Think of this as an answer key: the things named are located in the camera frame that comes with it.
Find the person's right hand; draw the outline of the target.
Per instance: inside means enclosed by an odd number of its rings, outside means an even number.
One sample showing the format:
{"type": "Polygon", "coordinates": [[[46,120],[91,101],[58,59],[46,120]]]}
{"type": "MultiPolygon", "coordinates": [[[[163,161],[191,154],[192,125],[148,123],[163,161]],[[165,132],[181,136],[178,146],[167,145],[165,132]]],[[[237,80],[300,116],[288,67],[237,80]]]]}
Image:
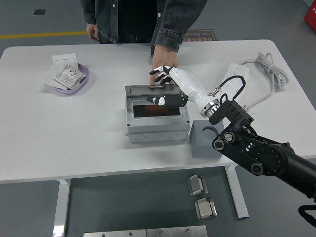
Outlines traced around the person's right hand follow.
{"type": "Polygon", "coordinates": [[[88,34],[88,37],[95,41],[95,42],[99,42],[99,32],[98,32],[98,27],[97,25],[93,25],[93,24],[87,24],[86,26],[86,32],[88,34]]]}

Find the person's left hand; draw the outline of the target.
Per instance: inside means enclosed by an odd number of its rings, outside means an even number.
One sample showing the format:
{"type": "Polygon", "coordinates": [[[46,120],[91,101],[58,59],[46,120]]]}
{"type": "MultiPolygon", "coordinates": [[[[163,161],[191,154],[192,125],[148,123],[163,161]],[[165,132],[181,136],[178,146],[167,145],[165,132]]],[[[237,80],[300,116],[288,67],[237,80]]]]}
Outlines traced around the person's left hand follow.
{"type": "Polygon", "coordinates": [[[155,45],[152,70],[160,66],[179,67],[177,52],[163,45],[155,45]]]}

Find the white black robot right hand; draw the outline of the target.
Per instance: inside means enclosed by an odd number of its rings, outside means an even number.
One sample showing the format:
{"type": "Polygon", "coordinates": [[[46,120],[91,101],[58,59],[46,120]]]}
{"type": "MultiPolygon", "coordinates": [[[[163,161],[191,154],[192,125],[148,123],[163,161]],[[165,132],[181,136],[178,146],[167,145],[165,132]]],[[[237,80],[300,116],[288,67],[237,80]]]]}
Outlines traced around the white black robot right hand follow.
{"type": "Polygon", "coordinates": [[[187,101],[195,103],[198,112],[203,117],[211,117],[220,107],[219,99],[209,96],[204,87],[192,74],[170,66],[160,66],[150,72],[158,74],[155,81],[161,84],[174,81],[181,92],[173,95],[147,97],[147,101],[162,107],[178,108],[186,105],[187,101]]]}

